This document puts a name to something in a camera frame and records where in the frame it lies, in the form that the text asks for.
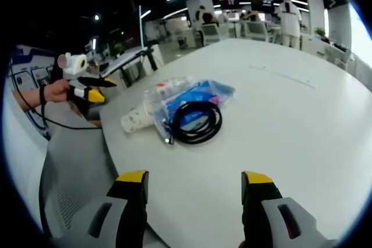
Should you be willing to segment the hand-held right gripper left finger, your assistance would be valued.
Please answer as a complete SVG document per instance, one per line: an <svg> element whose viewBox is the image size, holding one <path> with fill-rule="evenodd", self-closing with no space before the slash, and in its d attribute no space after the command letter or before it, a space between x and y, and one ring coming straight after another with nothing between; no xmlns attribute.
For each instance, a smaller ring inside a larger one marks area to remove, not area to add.
<svg viewBox="0 0 372 248"><path fill-rule="evenodd" d="M74 215L68 231L69 247L142 247L147 222L147 170L126 172L105 196Z"/></svg>

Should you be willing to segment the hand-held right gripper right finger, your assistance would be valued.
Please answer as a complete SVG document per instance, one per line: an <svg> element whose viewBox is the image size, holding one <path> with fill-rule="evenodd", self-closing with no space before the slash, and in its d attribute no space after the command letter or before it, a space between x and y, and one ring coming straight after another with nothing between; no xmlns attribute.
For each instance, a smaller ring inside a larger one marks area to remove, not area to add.
<svg viewBox="0 0 372 248"><path fill-rule="evenodd" d="M273 180L261 173L241 173L241 247L335 247L318 230L316 219L290 197L282 197Z"/></svg>

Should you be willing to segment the person's left hand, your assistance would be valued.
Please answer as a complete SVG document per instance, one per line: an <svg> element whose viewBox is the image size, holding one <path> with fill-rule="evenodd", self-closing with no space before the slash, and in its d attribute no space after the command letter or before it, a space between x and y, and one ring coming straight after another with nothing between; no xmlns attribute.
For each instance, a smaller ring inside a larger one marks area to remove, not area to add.
<svg viewBox="0 0 372 248"><path fill-rule="evenodd" d="M44 88L44 97L47 102L64 102L70 89L68 80L60 79Z"/></svg>

